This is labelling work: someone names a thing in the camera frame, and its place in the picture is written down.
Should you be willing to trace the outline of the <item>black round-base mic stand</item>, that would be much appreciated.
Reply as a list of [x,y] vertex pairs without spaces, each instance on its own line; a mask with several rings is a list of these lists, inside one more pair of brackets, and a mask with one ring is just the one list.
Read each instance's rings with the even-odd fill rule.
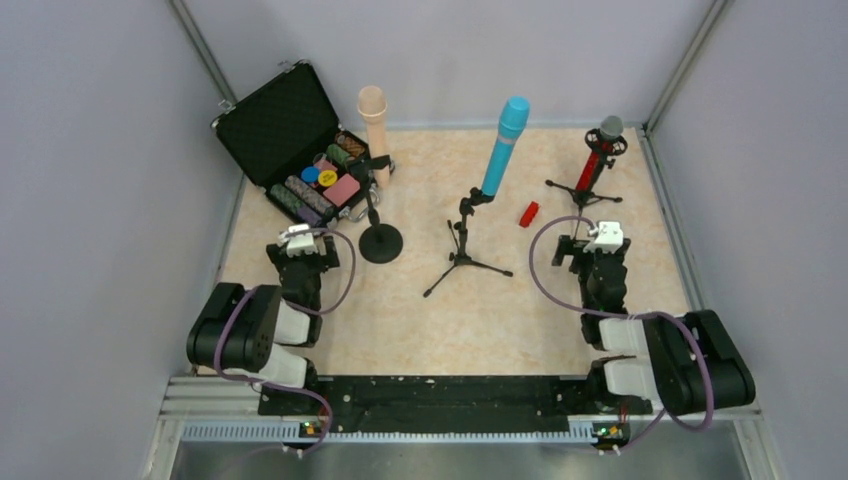
[[403,237],[393,225],[383,223],[370,195],[372,185],[370,173],[390,165],[390,156],[362,159],[352,167],[352,174],[359,182],[360,191],[367,203],[369,226],[362,232],[358,248],[362,258],[373,264],[387,264],[395,260],[403,249]]

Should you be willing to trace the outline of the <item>black shock-mount tripod stand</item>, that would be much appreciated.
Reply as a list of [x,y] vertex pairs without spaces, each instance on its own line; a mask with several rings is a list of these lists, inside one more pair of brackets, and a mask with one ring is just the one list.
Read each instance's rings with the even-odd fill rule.
[[584,142],[590,154],[574,187],[568,187],[550,179],[545,180],[546,186],[566,191],[570,195],[572,202],[578,207],[579,216],[590,205],[602,201],[613,203],[623,201],[621,196],[600,195],[594,191],[594,187],[601,174],[607,169],[612,169],[616,158],[628,149],[628,142],[624,139],[622,130],[613,131],[605,127],[588,130],[584,136]]

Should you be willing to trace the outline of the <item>black tall tripod mic stand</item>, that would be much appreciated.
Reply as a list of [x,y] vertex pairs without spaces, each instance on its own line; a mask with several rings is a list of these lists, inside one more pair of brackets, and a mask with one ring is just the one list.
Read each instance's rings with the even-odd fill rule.
[[480,205],[488,204],[494,201],[494,197],[486,195],[480,188],[473,187],[469,194],[460,200],[458,211],[460,220],[458,222],[447,221],[447,227],[450,231],[455,249],[449,254],[448,260],[450,266],[440,275],[440,277],[428,287],[422,294],[423,298],[428,298],[434,290],[456,269],[460,267],[476,267],[480,269],[497,272],[505,277],[511,278],[514,273],[509,270],[500,269],[492,265],[488,265],[475,260],[467,251],[468,246],[468,219],[473,217],[476,208]]

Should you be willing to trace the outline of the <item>red glitter microphone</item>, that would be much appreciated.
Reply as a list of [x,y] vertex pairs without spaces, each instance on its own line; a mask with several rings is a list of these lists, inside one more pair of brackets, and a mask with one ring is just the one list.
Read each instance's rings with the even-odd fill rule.
[[577,182],[578,192],[591,192],[605,168],[611,169],[615,158],[623,155],[628,143],[623,137],[623,120],[616,115],[604,118],[599,127],[589,130],[584,141],[590,155]]

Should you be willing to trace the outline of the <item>light blue microphone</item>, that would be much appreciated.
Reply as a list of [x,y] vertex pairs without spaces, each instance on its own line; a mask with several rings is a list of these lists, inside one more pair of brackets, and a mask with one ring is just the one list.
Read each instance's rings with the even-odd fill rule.
[[530,114],[529,101],[521,96],[507,99],[498,119],[497,136],[480,187],[486,197],[495,197],[514,147],[524,132]]

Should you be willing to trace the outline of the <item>beige microphone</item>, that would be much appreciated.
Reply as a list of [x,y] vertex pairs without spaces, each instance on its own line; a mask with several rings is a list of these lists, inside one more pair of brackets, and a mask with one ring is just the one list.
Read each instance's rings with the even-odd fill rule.
[[363,87],[358,94],[357,108],[365,122],[371,160],[370,166],[380,188],[390,185],[390,151],[387,141],[386,113],[388,102],[383,90],[375,85]]

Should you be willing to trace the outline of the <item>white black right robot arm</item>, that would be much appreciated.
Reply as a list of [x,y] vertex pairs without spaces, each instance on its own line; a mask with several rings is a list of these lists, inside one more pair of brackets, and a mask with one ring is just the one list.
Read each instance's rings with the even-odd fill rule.
[[591,252],[587,241],[562,235],[552,259],[555,266],[571,261],[584,340],[612,355],[593,365],[602,387],[614,396],[657,402],[674,415],[703,412],[709,401],[717,409],[752,404],[753,375],[715,311],[690,311],[674,322],[629,318],[624,306],[629,246],[625,240],[613,253]]

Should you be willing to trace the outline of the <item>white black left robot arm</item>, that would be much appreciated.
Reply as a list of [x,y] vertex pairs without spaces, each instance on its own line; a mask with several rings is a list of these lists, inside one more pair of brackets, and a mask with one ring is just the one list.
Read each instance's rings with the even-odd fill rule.
[[303,388],[314,365],[287,348],[317,342],[321,277],[340,266],[338,252],[331,237],[307,235],[268,245],[266,253],[278,282],[251,289],[217,283],[188,333],[186,356],[192,365],[219,367],[226,376]]

